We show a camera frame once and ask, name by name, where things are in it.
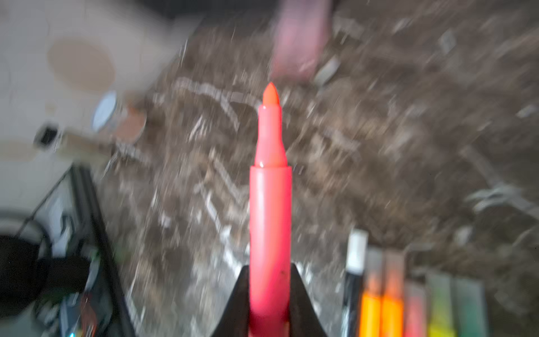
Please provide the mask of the black white marker pen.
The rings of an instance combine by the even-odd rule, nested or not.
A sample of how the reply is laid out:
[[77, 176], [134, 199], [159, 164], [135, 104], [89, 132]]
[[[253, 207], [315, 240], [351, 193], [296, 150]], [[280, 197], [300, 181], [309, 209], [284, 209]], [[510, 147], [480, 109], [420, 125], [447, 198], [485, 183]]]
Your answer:
[[354, 229], [348, 237], [343, 288], [341, 336], [357, 335], [369, 234]]

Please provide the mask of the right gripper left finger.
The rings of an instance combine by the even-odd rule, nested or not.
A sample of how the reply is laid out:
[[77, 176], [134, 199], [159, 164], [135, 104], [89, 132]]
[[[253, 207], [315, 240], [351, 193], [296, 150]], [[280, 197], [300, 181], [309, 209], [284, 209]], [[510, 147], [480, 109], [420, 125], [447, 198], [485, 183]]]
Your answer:
[[249, 265], [241, 268], [223, 314], [211, 337], [248, 337]]

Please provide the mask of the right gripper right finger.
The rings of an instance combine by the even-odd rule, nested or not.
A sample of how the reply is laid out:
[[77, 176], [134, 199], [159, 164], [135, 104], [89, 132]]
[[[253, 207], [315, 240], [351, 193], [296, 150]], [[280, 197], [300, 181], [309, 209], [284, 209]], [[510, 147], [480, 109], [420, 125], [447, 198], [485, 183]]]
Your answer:
[[327, 337], [294, 263], [291, 264], [289, 336]]

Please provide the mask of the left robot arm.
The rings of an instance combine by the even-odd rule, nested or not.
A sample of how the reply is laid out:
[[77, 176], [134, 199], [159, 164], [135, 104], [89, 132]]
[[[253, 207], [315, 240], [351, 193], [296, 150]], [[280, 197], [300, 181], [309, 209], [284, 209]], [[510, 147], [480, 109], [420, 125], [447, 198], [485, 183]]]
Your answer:
[[98, 287], [101, 254], [81, 243], [55, 256], [55, 242], [39, 221], [4, 209], [1, 221], [20, 227], [1, 234], [1, 319], [30, 315], [36, 336], [106, 336], [112, 303]]

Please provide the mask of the translucent pink pen cap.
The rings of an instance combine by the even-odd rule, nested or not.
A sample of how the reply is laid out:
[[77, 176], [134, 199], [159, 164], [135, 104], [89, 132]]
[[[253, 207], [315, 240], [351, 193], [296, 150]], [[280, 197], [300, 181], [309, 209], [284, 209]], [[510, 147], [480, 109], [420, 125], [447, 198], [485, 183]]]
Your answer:
[[309, 81], [314, 76], [331, 31], [333, 9], [328, 0], [279, 2], [271, 79]]

